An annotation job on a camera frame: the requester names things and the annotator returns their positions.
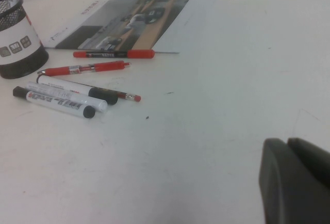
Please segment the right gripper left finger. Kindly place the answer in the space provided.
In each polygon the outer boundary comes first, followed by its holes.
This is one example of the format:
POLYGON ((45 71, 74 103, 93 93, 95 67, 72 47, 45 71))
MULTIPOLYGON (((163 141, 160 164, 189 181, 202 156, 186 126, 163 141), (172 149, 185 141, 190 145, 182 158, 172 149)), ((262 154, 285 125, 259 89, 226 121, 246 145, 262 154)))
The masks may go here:
POLYGON ((259 187, 266 223, 329 223, 329 188, 314 178, 287 142, 264 141, 259 187))

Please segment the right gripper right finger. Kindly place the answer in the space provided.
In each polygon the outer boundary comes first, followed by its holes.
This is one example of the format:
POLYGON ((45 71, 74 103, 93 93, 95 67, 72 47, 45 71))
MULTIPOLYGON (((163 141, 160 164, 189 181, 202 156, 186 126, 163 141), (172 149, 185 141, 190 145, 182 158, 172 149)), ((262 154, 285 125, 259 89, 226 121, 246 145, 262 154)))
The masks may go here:
POLYGON ((289 138, 287 145, 314 178, 329 188, 329 152, 300 138, 289 138))

